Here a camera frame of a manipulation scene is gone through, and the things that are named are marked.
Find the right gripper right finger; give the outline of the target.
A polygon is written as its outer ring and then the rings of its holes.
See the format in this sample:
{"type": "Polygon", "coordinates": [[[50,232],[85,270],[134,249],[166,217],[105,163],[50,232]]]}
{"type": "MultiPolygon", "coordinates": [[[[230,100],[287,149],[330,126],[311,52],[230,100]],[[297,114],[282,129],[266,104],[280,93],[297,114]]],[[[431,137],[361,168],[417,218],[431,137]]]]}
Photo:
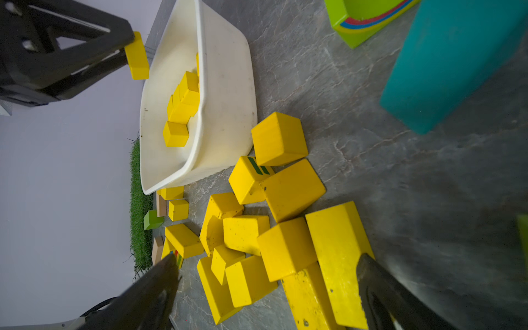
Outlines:
{"type": "Polygon", "coordinates": [[[393,275],[368,254],[356,268],[359,294],[369,329],[454,329],[408,291],[393,275]]]}

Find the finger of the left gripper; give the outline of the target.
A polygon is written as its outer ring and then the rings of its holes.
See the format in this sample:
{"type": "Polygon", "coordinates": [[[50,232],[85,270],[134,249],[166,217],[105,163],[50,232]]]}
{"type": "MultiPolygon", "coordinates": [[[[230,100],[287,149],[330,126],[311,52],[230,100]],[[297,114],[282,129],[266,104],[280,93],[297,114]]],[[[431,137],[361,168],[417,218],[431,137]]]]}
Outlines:
{"type": "Polygon", "coordinates": [[[1,101],[25,107],[39,107],[69,100],[126,65],[128,65],[128,60],[125,52],[116,51],[101,62],[88,65],[44,89],[30,89],[15,85],[5,65],[1,63],[1,101]]]}
{"type": "Polygon", "coordinates": [[[126,19],[78,1],[2,1],[1,85],[45,89],[133,40],[126,19]]]}

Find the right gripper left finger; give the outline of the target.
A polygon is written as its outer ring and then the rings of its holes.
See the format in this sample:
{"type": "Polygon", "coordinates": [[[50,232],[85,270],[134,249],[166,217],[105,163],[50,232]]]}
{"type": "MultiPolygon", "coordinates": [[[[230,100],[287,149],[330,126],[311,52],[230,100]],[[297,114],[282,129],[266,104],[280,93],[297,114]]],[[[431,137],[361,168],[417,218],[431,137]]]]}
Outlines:
{"type": "Polygon", "coordinates": [[[169,254],[81,329],[170,329],[179,282],[177,257],[169,254]]]}

